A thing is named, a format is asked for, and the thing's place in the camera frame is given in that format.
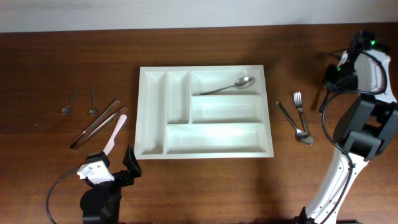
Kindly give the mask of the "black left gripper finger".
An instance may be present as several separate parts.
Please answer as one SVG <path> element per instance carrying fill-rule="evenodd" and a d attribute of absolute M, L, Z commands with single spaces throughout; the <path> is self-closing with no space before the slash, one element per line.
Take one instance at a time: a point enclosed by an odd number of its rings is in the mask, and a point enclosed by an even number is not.
<path fill-rule="evenodd" d="M 109 165 L 110 165 L 110 161 L 109 161 L 107 155 L 103 151 L 97 152 L 94 154 L 90 154 L 86 158 L 85 163 L 90 164 L 92 162 L 98 162 L 98 161 L 103 161 L 106 167 L 109 167 Z"/>
<path fill-rule="evenodd" d="M 127 168 L 132 178 L 142 176 L 142 170 L 134 154 L 133 147 L 129 144 L 124 155 L 123 164 Z"/>

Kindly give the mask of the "steel fork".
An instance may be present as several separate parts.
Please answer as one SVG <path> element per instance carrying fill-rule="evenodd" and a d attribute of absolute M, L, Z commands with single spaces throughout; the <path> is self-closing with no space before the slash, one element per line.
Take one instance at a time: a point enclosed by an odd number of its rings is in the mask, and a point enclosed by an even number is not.
<path fill-rule="evenodd" d="M 300 113 L 301 115 L 301 119 L 302 119 L 302 123 L 303 123 L 303 127 L 305 132 L 310 135 L 310 130 L 308 128 L 308 123 L 307 120 L 305 119 L 305 114 L 304 114 L 304 110 L 303 110 L 303 102 L 302 102 L 302 94 L 300 91 L 297 91 L 294 93 L 294 105 L 296 110 Z"/>
<path fill-rule="evenodd" d="M 320 114 L 322 114 L 322 112 L 323 112 L 324 109 L 325 109 L 326 103 L 327 103 L 328 98 L 329 98 L 329 94 L 330 94 L 330 91 L 327 90 L 327 91 L 326 91 L 326 94 L 325 94 L 325 96 L 324 96 L 324 98 L 323 98 L 323 101 L 322 101 L 322 103 L 321 103 L 321 105 L 320 105 L 320 107 L 319 107 L 319 110 L 318 110 L 318 112 L 319 112 Z"/>

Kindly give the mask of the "large steel spoon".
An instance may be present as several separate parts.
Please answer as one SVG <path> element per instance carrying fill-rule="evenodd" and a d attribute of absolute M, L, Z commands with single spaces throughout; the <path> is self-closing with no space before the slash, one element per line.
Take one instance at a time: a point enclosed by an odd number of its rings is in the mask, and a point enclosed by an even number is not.
<path fill-rule="evenodd" d="M 288 114 L 288 112 L 286 111 L 286 109 L 284 108 L 282 103 L 279 100 L 276 100 L 275 105 L 278 107 L 278 109 L 280 109 L 282 114 L 287 118 L 287 120 L 290 122 L 290 124 L 295 129 L 296 140 L 300 141 L 301 143 L 303 143 L 305 145 L 312 146 L 314 143 L 313 138 L 308 133 L 306 133 L 305 131 L 302 131 L 301 129 L 298 128 L 298 126 L 295 124 L 293 119 L 290 117 L 290 115 Z"/>
<path fill-rule="evenodd" d="M 226 86 L 226 87 L 219 88 L 219 89 L 212 90 L 212 91 L 208 91 L 208 92 L 204 92 L 204 93 L 200 93 L 200 95 L 210 95 L 213 93 L 217 93 L 217 92 L 226 90 L 228 88 L 235 88 L 238 90 L 242 90 L 242 89 L 245 89 L 245 88 L 251 86 L 254 82 L 255 82 L 254 77 L 241 77 L 241 78 L 237 79 L 233 85 Z"/>

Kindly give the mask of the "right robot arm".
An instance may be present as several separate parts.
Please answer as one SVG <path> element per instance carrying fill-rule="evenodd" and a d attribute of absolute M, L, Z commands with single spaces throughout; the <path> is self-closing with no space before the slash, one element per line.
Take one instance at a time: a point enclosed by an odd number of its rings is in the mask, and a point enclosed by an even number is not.
<path fill-rule="evenodd" d="M 339 64 L 323 78 L 320 113 L 338 96 L 358 97 L 328 137 L 332 162 L 296 223 L 335 223 L 357 175 L 397 131 L 389 49 L 362 30 L 333 56 Z M 142 67 L 132 153 L 138 159 L 272 157 L 263 66 Z"/>

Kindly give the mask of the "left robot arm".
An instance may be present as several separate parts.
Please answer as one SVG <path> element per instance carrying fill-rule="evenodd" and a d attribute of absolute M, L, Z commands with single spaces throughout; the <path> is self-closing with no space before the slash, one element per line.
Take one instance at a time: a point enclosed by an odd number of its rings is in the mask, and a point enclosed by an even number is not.
<path fill-rule="evenodd" d="M 101 151 L 86 158 L 77 174 L 91 187 L 80 199 L 83 223 L 119 223 L 121 189 L 134 183 L 131 173 L 121 170 L 111 174 L 110 161 Z"/>

